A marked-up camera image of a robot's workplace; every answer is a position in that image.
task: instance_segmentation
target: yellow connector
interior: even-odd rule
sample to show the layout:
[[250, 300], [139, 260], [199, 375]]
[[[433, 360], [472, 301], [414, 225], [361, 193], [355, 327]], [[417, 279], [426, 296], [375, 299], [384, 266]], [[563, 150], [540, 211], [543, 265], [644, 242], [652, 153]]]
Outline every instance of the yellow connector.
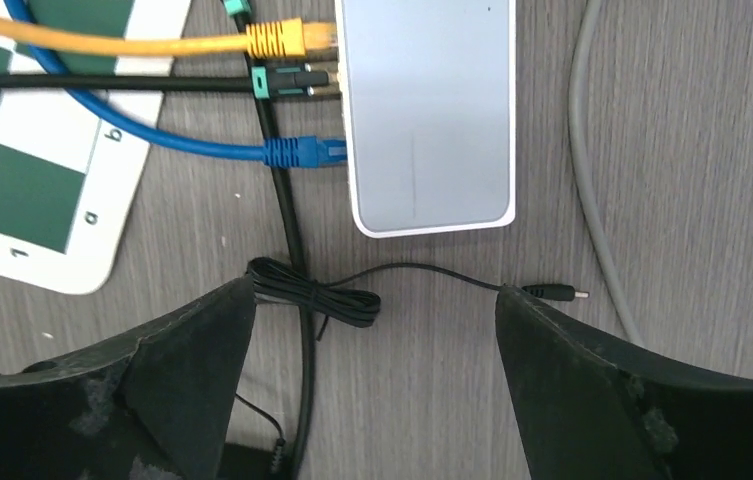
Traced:
[[253, 58], [304, 57], [338, 45], [334, 23], [303, 23], [300, 18], [249, 25], [246, 34]]
[[337, 46], [332, 23], [303, 23], [301, 19], [251, 25], [245, 35], [126, 40], [55, 30], [0, 17], [0, 35], [20, 43], [62, 52], [103, 56], [169, 57], [247, 51], [257, 58], [303, 57], [306, 52]]

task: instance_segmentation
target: cable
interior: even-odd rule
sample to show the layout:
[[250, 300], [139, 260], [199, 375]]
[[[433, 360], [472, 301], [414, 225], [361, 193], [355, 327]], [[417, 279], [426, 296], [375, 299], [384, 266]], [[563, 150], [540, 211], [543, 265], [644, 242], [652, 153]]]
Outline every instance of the cable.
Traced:
[[151, 75], [0, 74], [0, 89], [128, 90], [252, 93], [249, 77], [164, 77]]
[[[24, 0], [5, 0], [5, 7], [8, 9], [8, 13], [11, 18], [23, 22], [36, 23], [31, 10]], [[49, 73], [53, 74], [69, 74], [70, 71], [67, 66], [58, 58], [58, 55], [52, 50], [46, 50], [37, 47], [31, 47], [31, 53], [35, 60]], [[164, 148], [173, 150], [180, 150], [187, 153], [193, 153], [196, 155], [205, 155], [209, 157], [227, 158], [230, 160], [252, 160], [252, 161], [264, 161], [268, 155], [267, 149], [264, 147], [256, 146], [244, 146], [244, 145], [227, 145], [223, 143], [206, 142], [202, 140], [195, 140], [192, 138], [182, 137], [172, 133], [164, 132], [156, 128], [148, 127], [142, 123], [136, 122], [124, 114], [110, 107], [106, 102], [101, 100], [96, 95], [82, 91], [82, 90], [67, 90], [77, 102], [87, 108], [91, 113], [97, 117], [102, 118], [106, 122], [110, 123], [114, 127], [125, 131], [131, 135], [134, 135], [142, 140], [155, 145], [160, 145]], [[265, 136], [265, 138], [275, 138], [278, 135], [271, 137]], [[288, 145], [289, 149], [293, 149], [294, 145]], [[330, 148], [340, 149], [339, 143], [329, 146]], [[322, 154], [329, 155], [329, 151], [315, 152], [318, 156]], [[340, 161], [341, 152], [336, 152], [335, 160]], [[279, 155], [271, 160], [269, 163], [279, 163], [279, 166], [289, 166], [285, 162], [290, 157], [285, 155]]]
[[[244, 32], [252, 23], [252, 11], [249, 0], [241, 2], [239, 11], [231, 11], [229, 14], [234, 19], [238, 31]], [[247, 67], [252, 70], [264, 66], [256, 62], [250, 56], [245, 57]], [[273, 104], [266, 99], [255, 99], [255, 110], [258, 114], [258, 123], [261, 126], [261, 134], [265, 139], [279, 136], [279, 125]], [[291, 257], [291, 265], [294, 270], [308, 277], [308, 262], [305, 256], [305, 245], [302, 241], [302, 233], [299, 228], [296, 207], [294, 205], [293, 188], [291, 177], [287, 170], [279, 168], [271, 169], [273, 186], [276, 190], [276, 199], [279, 202], [279, 212], [282, 216], [282, 225], [285, 230], [285, 239], [288, 244], [288, 252]], [[302, 351], [302, 383], [300, 384], [299, 415], [297, 420], [296, 437], [290, 453], [291, 478], [296, 479], [302, 468], [305, 458], [305, 450], [308, 445], [308, 437], [311, 433], [311, 420], [314, 415], [314, 391], [317, 384], [317, 340], [314, 329], [314, 319], [310, 309], [299, 308], [300, 342]]]
[[589, 0], [579, 28], [579, 37], [573, 53], [573, 66], [570, 73], [570, 87], [568, 92], [568, 124], [570, 126], [570, 148], [573, 161], [573, 171], [576, 176], [576, 189], [582, 202], [582, 212], [588, 225], [588, 233], [594, 244], [600, 269], [606, 279], [609, 294], [612, 297], [623, 330], [629, 341], [639, 347], [644, 347], [644, 340], [638, 331], [638, 326], [626, 302], [626, 294], [620, 283], [620, 276], [614, 264], [614, 257], [609, 248], [609, 241], [600, 220], [600, 209], [591, 183], [591, 167], [588, 160], [588, 143], [585, 140], [585, 90], [588, 79], [588, 60], [591, 54], [591, 42], [594, 30], [603, 7], [603, 0]]
[[[341, 285], [357, 280], [366, 275], [398, 268], [413, 268], [447, 275], [462, 282], [498, 292], [499, 285], [463, 275], [446, 268], [415, 262], [396, 262], [369, 268], [347, 278], [334, 282], [317, 282], [298, 273], [290, 266], [268, 257], [251, 260], [247, 273], [252, 277], [255, 295], [261, 300], [307, 306], [325, 315], [324, 326], [318, 334], [318, 340], [325, 329], [326, 321], [334, 318], [356, 328], [368, 328], [376, 321], [382, 307], [379, 295], [366, 290], [340, 288]], [[587, 298], [586, 292], [580, 292], [570, 285], [547, 284], [527, 285], [522, 287], [531, 295], [540, 299], [569, 302], [577, 298]]]
[[328, 50], [337, 44], [334, 24], [303, 23], [299, 18], [252, 25], [239, 35], [175, 40], [126, 40], [66, 32], [30, 23], [0, 17], [0, 35], [42, 48], [109, 57], [169, 57], [232, 51], [249, 52], [251, 56], [262, 58], [303, 57], [306, 52]]
[[247, 399], [243, 398], [242, 396], [240, 396], [240, 394], [238, 394], [238, 393], [235, 394], [235, 398], [238, 399], [238, 401], [240, 401], [241, 403], [243, 403], [247, 408], [249, 408], [253, 412], [259, 414], [265, 420], [267, 420], [268, 422], [270, 422], [271, 424], [273, 424], [273, 428], [276, 429], [276, 432], [279, 434], [279, 438], [281, 438], [282, 440], [285, 439], [285, 431], [282, 429], [282, 425], [279, 423], [279, 421], [276, 420], [275, 418], [273, 418], [273, 415], [270, 415], [266, 411], [262, 410], [261, 408], [259, 408], [254, 403], [252, 403], [249, 400], [247, 400]]

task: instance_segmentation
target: teal band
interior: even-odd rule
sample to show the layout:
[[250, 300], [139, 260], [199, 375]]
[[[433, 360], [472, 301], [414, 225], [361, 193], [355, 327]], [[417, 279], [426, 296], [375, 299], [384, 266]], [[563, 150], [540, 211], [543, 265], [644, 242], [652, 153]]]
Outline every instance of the teal band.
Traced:
[[267, 69], [254, 67], [252, 69], [252, 93], [255, 98], [270, 98], [270, 86], [267, 85]]
[[252, 7], [249, 6], [249, 0], [224, 0], [223, 7], [229, 16], [239, 13], [252, 13]]

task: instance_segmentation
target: chessboard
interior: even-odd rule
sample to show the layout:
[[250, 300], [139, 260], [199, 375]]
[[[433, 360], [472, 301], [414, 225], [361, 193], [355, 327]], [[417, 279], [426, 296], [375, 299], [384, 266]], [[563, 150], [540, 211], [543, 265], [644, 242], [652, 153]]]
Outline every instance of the chessboard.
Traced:
[[[29, 0], [53, 28], [178, 38], [190, 0]], [[0, 16], [9, 18], [2, 0]], [[28, 47], [0, 37], [0, 72], [42, 72]], [[77, 73], [167, 74], [171, 58], [62, 54]], [[160, 93], [98, 95], [157, 121]], [[0, 91], [0, 275], [68, 294], [108, 278], [149, 144], [100, 120], [63, 91]]]

